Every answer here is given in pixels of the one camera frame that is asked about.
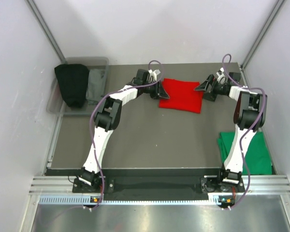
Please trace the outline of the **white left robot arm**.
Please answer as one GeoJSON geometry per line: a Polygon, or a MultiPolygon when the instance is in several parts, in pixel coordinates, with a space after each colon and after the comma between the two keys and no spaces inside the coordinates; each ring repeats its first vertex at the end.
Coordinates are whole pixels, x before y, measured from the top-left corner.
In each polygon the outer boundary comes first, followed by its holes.
{"type": "Polygon", "coordinates": [[[89,120],[91,147],[88,157],[78,175],[78,179],[88,191],[103,187],[102,159],[108,140],[118,127],[122,107],[142,94],[152,99],[169,99],[161,81],[160,70],[137,71],[134,77],[122,89],[106,94],[94,109],[89,120]]]}

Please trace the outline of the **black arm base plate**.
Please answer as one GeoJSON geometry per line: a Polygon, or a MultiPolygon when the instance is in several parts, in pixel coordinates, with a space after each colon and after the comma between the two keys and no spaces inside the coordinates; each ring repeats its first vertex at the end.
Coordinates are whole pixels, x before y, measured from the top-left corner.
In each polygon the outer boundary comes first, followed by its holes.
{"type": "Polygon", "coordinates": [[[89,172],[84,168],[71,172],[74,193],[100,193],[106,199],[152,200],[158,198],[194,198],[213,192],[245,191],[240,174],[224,182],[220,168],[136,168],[103,169],[89,172]]]}

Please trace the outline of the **red t shirt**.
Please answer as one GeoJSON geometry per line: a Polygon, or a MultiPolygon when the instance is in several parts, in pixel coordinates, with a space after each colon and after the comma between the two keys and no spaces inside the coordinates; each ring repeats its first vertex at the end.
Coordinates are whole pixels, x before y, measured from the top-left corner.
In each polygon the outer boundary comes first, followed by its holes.
{"type": "Polygon", "coordinates": [[[179,81],[165,78],[162,86],[169,95],[169,99],[161,99],[159,108],[175,109],[192,113],[201,113],[203,92],[195,91],[200,82],[179,81]]]}

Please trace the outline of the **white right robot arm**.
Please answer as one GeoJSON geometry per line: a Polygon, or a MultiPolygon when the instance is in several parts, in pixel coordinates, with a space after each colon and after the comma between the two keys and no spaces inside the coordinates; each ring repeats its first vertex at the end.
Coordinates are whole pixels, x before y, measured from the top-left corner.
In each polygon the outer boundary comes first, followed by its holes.
{"type": "Polygon", "coordinates": [[[255,88],[240,85],[240,80],[240,73],[228,74],[221,68],[194,89],[203,92],[203,99],[211,102],[215,102],[219,95],[236,101],[234,139],[216,179],[216,186],[221,191],[239,185],[250,142],[265,123],[267,95],[263,90],[257,93],[255,88]]]}

